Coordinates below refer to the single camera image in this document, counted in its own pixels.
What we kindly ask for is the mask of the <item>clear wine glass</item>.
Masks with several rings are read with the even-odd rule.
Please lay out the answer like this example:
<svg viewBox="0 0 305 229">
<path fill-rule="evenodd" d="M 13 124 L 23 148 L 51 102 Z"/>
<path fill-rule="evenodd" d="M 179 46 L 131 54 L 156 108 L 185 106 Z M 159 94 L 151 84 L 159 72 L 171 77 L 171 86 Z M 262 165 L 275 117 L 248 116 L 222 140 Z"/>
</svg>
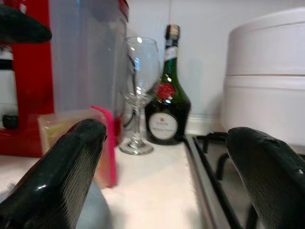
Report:
<svg viewBox="0 0 305 229">
<path fill-rule="evenodd" d="M 120 145 L 120 150 L 129 155 L 141 156 L 153 151 L 143 141 L 140 126 L 144 107 L 156 95 L 160 62 L 157 42 L 141 36 L 129 37 L 127 44 L 127 87 L 124 98 L 132 107 L 134 129 L 129 142 Z"/>
</svg>

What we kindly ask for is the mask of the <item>white rice cooker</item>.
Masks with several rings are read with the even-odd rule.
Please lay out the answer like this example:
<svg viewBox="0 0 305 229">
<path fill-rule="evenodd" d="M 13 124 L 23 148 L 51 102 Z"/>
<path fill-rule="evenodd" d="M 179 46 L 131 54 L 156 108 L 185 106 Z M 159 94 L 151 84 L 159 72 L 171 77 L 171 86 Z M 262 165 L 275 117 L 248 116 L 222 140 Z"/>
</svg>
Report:
<svg viewBox="0 0 305 229">
<path fill-rule="evenodd" d="M 224 129 L 245 126 L 305 146 L 305 7 L 256 18 L 229 34 Z"/>
</svg>

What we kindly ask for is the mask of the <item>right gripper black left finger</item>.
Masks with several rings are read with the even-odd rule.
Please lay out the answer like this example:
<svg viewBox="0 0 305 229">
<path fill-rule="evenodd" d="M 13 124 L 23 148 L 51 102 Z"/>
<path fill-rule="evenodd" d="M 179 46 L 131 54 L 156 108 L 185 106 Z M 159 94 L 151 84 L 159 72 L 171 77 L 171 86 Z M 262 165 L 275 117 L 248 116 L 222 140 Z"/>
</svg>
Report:
<svg viewBox="0 0 305 229">
<path fill-rule="evenodd" d="M 105 138 L 95 119 L 70 128 L 0 203 L 0 229 L 75 229 Z"/>
</svg>

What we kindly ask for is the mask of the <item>green liqueur bottle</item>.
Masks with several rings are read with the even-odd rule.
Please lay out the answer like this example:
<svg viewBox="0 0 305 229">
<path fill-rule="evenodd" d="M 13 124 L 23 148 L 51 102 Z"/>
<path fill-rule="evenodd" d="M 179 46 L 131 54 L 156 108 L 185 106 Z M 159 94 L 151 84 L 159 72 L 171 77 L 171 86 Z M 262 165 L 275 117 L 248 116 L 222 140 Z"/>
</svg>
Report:
<svg viewBox="0 0 305 229">
<path fill-rule="evenodd" d="M 155 97 L 145 107 L 146 137 L 157 145 L 176 145 L 183 140 L 191 101 L 177 76 L 180 26 L 168 24 L 165 32 L 163 72 Z"/>
</svg>

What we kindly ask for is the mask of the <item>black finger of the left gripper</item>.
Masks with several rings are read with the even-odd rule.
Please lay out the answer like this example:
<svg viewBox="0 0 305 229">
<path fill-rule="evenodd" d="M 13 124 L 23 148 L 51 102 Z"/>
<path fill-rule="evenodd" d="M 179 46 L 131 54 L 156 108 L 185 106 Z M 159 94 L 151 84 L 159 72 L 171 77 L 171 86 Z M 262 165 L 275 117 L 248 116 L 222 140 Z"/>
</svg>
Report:
<svg viewBox="0 0 305 229">
<path fill-rule="evenodd" d="M 0 5 L 0 43 L 43 43 L 51 38 L 50 29 L 33 17 Z"/>
</svg>

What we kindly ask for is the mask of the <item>steel gas hob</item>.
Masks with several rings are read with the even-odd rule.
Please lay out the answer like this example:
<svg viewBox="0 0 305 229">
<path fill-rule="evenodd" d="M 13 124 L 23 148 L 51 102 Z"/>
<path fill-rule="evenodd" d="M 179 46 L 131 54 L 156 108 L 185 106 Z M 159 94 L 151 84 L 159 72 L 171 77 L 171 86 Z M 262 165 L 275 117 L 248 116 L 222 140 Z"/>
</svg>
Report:
<svg viewBox="0 0 305 229">
<path fill-rule="evenodd" d="M 226 148 L 228 132 L 187 135 L 187 147 L 203 226 L 206 229 L 265 229 Z"/>
</svg>

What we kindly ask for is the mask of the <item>red coffee machine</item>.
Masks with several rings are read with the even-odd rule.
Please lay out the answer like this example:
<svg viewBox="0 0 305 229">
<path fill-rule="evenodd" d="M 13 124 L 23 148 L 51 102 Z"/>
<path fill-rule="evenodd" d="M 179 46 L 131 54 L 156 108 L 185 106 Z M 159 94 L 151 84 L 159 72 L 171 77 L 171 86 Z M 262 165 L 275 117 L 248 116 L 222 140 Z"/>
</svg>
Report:
<svg viewBox="0 0 305 229">
<path fill-rule="evenodd" d="M 42 156 L 41 115 L 99 106 L 122 140 L 127 0 L 0 0 L 52 33 L 0 43 L 0 155 Z"/>
</svg>

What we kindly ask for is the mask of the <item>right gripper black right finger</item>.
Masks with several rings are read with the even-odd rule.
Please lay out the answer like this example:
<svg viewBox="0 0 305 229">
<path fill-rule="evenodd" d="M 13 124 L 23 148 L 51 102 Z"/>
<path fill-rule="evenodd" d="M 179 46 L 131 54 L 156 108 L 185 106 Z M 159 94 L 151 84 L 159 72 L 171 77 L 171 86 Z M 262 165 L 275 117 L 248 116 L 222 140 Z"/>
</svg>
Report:
<svg viewBox="0 0 305 229">
<path fill-rule="evenodd" d="M 265 229 L 305 229 L 305 160 L 248 127 L 230 129 L 226 148 Z"/>
</svg>

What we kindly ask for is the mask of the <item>grey cloth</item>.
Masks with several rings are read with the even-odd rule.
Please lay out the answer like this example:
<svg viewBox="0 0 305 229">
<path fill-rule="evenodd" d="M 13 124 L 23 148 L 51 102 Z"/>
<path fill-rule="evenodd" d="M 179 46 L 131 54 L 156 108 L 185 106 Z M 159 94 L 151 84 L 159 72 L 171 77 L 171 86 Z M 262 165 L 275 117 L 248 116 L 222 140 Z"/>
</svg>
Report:
<svg viewBox="0 0 305 229">
<path fill-rule="evenodd" d="M 109 206 L 94 180 L 75 229 L 113 229 Z"/>
</svg>

